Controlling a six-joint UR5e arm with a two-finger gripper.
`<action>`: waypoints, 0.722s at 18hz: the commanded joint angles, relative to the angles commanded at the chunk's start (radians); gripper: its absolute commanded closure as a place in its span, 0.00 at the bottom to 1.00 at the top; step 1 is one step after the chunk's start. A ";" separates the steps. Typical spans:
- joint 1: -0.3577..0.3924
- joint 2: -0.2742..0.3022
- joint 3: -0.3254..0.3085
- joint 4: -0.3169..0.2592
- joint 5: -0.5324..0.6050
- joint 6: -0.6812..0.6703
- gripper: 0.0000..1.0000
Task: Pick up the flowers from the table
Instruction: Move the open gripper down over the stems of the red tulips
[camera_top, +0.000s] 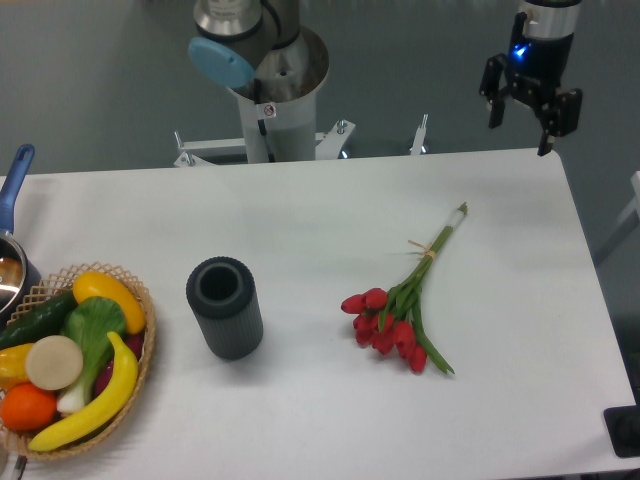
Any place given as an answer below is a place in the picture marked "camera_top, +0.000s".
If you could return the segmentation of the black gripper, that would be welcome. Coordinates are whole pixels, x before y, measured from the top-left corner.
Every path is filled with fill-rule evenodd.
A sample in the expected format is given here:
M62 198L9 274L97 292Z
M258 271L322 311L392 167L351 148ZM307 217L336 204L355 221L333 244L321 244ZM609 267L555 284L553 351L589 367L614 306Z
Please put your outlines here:
M539 156L549 154L557 138L578 128L583 91L573 89L556 94L573 38L573 34L556 39L519 34L510 42L507 59L504 54L487 59L479 94L486 98L488 104L490 129L502 124L507 88L514 100L533 110L540 110L537 116L542 127L537 150ZM507 88L500 86L504 71Z

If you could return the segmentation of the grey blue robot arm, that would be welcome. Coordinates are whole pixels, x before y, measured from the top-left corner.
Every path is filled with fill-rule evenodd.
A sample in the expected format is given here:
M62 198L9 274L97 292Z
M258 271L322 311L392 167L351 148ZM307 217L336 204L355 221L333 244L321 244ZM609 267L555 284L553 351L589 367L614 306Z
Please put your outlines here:
M579 124L583 93L564 90L581 9L578 1L522 1L506 52L487 59L479 93L490 128L501 125L508 99L534 112L544 156ZM251 163L338 159L355 126L338 121L316 130L316 95L329 70L323 41L300 23L297 1L198 1L198 34L188 45L193 65L238 102Z

